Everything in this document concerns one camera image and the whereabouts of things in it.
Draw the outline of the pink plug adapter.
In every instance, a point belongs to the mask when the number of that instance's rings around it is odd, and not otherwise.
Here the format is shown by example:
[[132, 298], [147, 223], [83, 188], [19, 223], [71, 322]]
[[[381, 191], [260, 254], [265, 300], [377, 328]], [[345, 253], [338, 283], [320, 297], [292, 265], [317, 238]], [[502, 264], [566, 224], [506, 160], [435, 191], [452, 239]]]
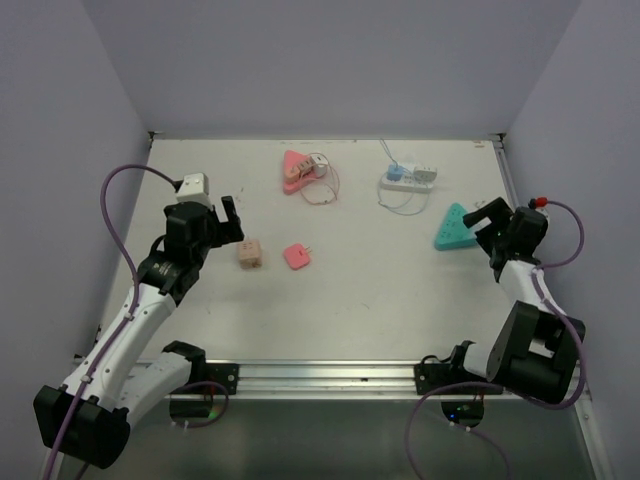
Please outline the pink plug adapter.
[[296, 243], [284, 249], [283, 258], [291, 270], [297, 271], [311, 263], [311, 252], [310, 247]]

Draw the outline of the white power strip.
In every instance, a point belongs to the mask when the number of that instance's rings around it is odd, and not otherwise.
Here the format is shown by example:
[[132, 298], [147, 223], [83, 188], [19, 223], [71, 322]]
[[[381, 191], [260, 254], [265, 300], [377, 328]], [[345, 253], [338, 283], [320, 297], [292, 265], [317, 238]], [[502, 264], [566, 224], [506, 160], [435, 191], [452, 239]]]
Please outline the white power strip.
[[413, 169], [416, 166], [424, 165], [415, 163], [398, 163], [397, 165], [401, 166], [404, 170], [402, 179], [397, 182], [390, 182], [386, 180], [386, 173], [384, 173], [379, 181], [381, 189], [418, 194], [427, 194], [431, 191], [436, 180], [433, 183], [423, 183], [417, 182], [413, 177]]

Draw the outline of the white plug adapter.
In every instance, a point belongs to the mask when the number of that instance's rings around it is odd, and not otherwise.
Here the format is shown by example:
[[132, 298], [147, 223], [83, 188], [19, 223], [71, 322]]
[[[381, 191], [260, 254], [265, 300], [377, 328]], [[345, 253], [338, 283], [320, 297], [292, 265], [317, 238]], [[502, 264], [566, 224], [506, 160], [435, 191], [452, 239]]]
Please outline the white plug adapter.
[[413, 169], [413, 177], [417, 182], [433, 183], [438, 176], [438, 171], [435, 168], [416, 166]]

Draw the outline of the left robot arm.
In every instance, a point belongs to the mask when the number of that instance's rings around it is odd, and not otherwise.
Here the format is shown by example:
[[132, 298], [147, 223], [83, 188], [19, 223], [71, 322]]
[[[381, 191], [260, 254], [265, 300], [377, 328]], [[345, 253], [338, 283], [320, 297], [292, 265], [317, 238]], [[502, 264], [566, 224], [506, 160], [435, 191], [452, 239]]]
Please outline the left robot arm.
[[213, 382], [203, 349], [181, 341], [166, 345], [139, 374], [131, 371], [159, 327], [199, 279], [210, 250], [243, 240], [230, 196], [227, 216], [194, 201], [164, 209], [166, 231], [141, 262], [118, 315], [84, 362], [60, 386], [44, 386], [33, 406], [44, 445], [87, 465], [107, 469], [125, 449], [133, 427], [166, 395], [206, 389]]

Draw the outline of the beige cube plug adapter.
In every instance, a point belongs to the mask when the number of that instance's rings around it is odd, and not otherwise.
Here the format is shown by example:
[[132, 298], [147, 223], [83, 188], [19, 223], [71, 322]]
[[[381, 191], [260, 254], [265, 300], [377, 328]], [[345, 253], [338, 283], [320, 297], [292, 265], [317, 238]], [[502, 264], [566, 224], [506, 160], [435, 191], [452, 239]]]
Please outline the beige cube plug adapter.
[[237, 259], [242, 269], [262, 266], [262, 248], [257, 239], [247, 239], [237, 244]]

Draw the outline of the white charger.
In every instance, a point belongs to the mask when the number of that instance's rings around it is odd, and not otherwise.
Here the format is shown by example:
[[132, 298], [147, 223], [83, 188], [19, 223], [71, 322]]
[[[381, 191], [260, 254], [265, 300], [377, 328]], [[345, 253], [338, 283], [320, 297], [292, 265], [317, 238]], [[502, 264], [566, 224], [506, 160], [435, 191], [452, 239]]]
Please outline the white charger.
[[329, 170], [329, 161], [322, 154], [311, 154], [309, 156], [311, 162], [311, 171], [316, 178], [324, 177]]

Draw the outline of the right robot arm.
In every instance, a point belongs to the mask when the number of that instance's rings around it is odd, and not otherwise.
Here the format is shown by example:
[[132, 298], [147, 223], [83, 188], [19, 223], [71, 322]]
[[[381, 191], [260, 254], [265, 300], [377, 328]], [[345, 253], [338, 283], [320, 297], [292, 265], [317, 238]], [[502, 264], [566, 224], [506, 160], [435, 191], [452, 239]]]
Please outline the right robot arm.
[[497, 198], [464, 215], [511, 310], [492, 346], [466, 340], [454, 347], [445, 369], [454, 391], [468, 392], [482, 379], [549, 409], [581, 395], [586, 327], [555, 301], [544, 278], [549, 267], [535, 256], [549, 227], [542, 211], [549, 203], [539, 197], [512, 209]]

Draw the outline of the teal triangular power strip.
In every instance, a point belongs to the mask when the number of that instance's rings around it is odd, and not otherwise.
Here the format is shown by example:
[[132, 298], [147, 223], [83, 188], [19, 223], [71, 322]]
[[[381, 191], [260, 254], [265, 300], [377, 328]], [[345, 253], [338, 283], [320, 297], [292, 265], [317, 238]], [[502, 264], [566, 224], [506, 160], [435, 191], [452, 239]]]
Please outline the teal triangular power strip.
[[437, 251], [450, 251], [477, 246], [475, 234], [467, 228], [463, 217], [467, 210], [459, 203], [453, 203], [447, 210], [434, 239]]

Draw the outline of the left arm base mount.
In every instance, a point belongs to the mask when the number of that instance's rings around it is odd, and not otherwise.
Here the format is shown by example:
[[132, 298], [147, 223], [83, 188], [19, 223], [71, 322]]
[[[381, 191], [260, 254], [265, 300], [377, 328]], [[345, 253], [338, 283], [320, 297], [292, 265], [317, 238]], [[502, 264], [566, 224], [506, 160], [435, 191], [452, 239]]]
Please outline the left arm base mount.
[[189, 375], [186, 383], [179, 386], [175, 393], [197, 393], [233, 396], [237, 394], [240, 379], [240, 365], [226, 361], [209, 362], [202, 349], [178, 350], [189, 363]]

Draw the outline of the pink triangular power strip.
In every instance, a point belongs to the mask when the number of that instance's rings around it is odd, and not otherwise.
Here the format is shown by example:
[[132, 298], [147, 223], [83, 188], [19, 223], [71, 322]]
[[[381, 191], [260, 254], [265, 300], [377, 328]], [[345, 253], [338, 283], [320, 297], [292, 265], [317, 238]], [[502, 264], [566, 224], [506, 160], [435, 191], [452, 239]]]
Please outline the pink triangular power strip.
[[287, 150], [283, 158], [283, 193], [292, 195], [311, 180], [317, 179], [314, 166], [310, 154]]

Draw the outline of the peach plug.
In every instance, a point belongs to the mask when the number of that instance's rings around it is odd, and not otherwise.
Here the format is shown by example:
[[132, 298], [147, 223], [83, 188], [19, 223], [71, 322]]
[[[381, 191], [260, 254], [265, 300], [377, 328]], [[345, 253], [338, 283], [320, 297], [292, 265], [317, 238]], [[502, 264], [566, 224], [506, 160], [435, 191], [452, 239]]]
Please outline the peach plug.
[[284, 182], [286, 184], [293, 184], [300, 180], [304, 169], [299, 163], [290, 165], [284, 170]]

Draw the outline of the blue charger plug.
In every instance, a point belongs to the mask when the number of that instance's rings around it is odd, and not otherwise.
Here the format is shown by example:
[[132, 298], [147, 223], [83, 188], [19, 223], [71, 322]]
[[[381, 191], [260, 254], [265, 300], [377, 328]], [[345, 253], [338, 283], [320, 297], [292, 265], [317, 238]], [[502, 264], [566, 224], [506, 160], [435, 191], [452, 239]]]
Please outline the blue charger plug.
[[386, 172], [386, 180], [390, 182], [400, 181], [403, 177], [404, 170], [401, 166], [390, 164]]

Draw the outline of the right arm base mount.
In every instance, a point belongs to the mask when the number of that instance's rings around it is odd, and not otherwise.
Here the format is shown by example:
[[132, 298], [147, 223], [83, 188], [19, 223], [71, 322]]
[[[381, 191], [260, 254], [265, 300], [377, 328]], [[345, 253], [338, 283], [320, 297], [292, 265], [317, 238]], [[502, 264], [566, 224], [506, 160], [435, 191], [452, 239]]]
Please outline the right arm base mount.
[[[441, 360], [435, 355], [427, 355], [413, 366], [413, 378], [418, 395], [425, 395], [432, 390], [449, 385], [486, 382], [483, 376], [464, 370], [460, 360], [454, 360], [452, 357]], [[502, 387], [462, 386], [445, 392], [445, 395], [501, 395], [502, 393]]]

